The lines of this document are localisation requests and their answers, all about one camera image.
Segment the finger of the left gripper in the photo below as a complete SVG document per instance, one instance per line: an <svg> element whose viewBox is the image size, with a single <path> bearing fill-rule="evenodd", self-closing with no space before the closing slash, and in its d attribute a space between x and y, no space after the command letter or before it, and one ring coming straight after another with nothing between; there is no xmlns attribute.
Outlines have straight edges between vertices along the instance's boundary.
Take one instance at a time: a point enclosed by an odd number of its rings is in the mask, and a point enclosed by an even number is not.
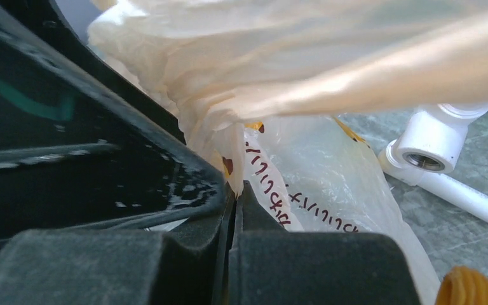
<svg viewBox="0 0 488 305"><path fill-rule="evenodd" d="M115 88L0 4L0 249L28 229L143 228L224 208L224 179L168 113Z"/></svg>

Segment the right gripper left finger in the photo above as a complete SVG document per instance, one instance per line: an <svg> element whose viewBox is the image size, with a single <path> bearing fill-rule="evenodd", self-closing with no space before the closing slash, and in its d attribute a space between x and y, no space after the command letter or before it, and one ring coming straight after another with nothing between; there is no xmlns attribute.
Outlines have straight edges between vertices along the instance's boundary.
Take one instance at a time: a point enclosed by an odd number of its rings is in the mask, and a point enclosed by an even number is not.
<svg viewBox="0 0 488 305"><path fill-rule="evenodd" d="M169 232L21 232L0 251L0 304L213 304L233 207Z"/></svg>

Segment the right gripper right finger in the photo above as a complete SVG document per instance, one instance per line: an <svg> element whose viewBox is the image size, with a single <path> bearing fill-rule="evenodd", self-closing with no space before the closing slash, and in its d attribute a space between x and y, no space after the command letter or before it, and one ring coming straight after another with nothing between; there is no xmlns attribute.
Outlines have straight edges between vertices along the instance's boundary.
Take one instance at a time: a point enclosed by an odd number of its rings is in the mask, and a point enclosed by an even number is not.
<svg viewBox="0 0 488 305"><path fill-rule="evenodd" d="M230 304L419 304L405 257L376 233L291 233L249 184L236 201Z"/></svg>

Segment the translucent orange plastic bag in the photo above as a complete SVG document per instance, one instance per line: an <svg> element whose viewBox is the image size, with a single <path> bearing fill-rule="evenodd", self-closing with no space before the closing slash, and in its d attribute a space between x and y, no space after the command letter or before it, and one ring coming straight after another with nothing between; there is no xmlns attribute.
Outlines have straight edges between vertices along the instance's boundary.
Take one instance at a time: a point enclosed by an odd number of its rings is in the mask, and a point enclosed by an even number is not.
<svg viewBox="0 0 488 305"><path fill-rule="evenodd" d="M88 41L288 231L382 233L438 276L378 160L417 108L488 102L488 1L96 1ZM340 119L370 146L349 138ZM265 132L246 128L262 121Z"/></svg>

